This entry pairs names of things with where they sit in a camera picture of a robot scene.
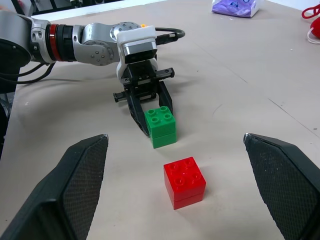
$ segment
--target red lego brick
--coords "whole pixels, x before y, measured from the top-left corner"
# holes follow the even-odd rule
[[[195,195],[195,196],[191,196],[191,197],[188,197],[186,199],[182,199],[180,201],[174,201],[174,202],[171,202],[171,203],[172,203],[172,206],[173,206],[173,210],[177,210],[177,209],[183,208],[185,206],[200,202],[203,199],[204,199],[204,193],[198,194],[198,195]]]
[[[163,168],[164,183],[172,203],[203,196],[206,181],[193,157],[165,164]]]

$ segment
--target lego stud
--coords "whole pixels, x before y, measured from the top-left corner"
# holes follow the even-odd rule
[[[151,122],[152,122],[153,124],[157,124],[157,123],[160,122],[160,120],[159,120],[159,118],[157,118],[157,117],[155,116],[155,117],[151,118]]]
[[[187,158],[184,160],[184,164],[186,168],[190,168],[195,164],[195,161],[192,158]]]
[[[150,110],[148,110],[147,113],[148,113],[150,116],[153,116],[153,115],[156,114],[156,111],[155,111],[154,109],[150,109]]]
[[[165,114],[165,115],[163,116],[163,118],[164,118],[166,121],[170,121],[170,120],[173,118],[173,116],[172,116],[172,114],[167,113],[167,114]]]
[[[176,172],[179,168],[179,165],[177,163],[171,163],[169,164],[169,169],[171,173]]]
[[[197,181],[199,181],[201,179],[202,175],[200,172],[195,172],[194,174],[192,174],[192,183],[196,183]]]
[[[177,177],[176,179],[174,179],[174,184],[178,187],[181,187],[185,184],[185,179],[183,177]]]
[[[165,112],[168,111],[168,108],[167,108],[166,106],[162,106],[162,107],[160,107],[160,111],[161,111],[162,113],[165,113]]]

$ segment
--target red object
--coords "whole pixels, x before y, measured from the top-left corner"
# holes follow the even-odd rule
[[[309,11],[309,10],[313,10],[313,15],[310,15],[310,16],[306,16],[306,12],[307,11]],[[311,18],[313,18],[313,17],[315,17],[315,16],[317,16],[317,15],[319,15],[320,14],[320,4],[319,5],[317,5],[317,6],[314,6],[314,7],[309,7],[309,8],[307,8],[306,10],[304,10],[303,12],[302,12],[302,17],[304,18],[304,19],[311,19]]]
[[[49,39],[50,39],[50,46],[51,46],[51,50],[52,50],[52,54],[53,54],[54,58],[57,61],[62,62],[61,57],[58,52],[58,48],[57,48],[57,39],[56,39],[57,27],[58,27],[58,24],[52,24],[50,26]]]
[[[311,23],[310,28],[313,28],[313,30],[311,31],[312,34],[320,39],[320,17],[318,17],[316,20],[313,21],[313,23]]]
[[[206,180],[193,157],[165,164],[163,168],[164,183],[174,210],[203,199]]]

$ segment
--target black cable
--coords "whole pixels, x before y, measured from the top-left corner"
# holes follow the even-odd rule
[[[51,71],[52,68],[55,66],[56,63],[52,63],[50,64],[50,66],[48,67],[48,69],[45,71],[45,73],[43,75],[41,75],[40,77],[33,79],[33,80],[28,80],[28,81],[14,81],[14,80],[9,80],[9,79],[5,79],[3,77],[0,77],[0,81],[9,83],[9,84],[33,84],[36,83],[38,81],[40,81],[41,79],[44,79],[45,77],[47,77]]]
[[[157,45],[176,42],[178,39],[183,38],[186,35],[185,31],[177,28],[156,27],[155,30],[158,32],[171,32],[157,36],[155,39],[155,43]]]
[[[34,73],[35,71],[37,71],[39,68],[41,68],[42,66],[44,66],[44,63],[40,63],[39,65],[37,65],[35,68],[26,71],[24,73],[20,73],[20,74],[6,74],[6,73],[1,73],[0,72],[0,77],[10,77],[10,78],[18,78],[18,77],[23,77],[23,76],[27,76],[29,74]]]

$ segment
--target green lego brick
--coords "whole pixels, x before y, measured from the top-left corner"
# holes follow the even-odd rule
[[[164,135],[164,136],[160,136],[157,138],[151,138],[151,142],[154,149],[157,149],[166,145],[174,144],[176,141],[177,141],[177,134],[175,132]]]
[[[176,133],[176,120],[166,106],[150,109],[144,113],[150,138]]]

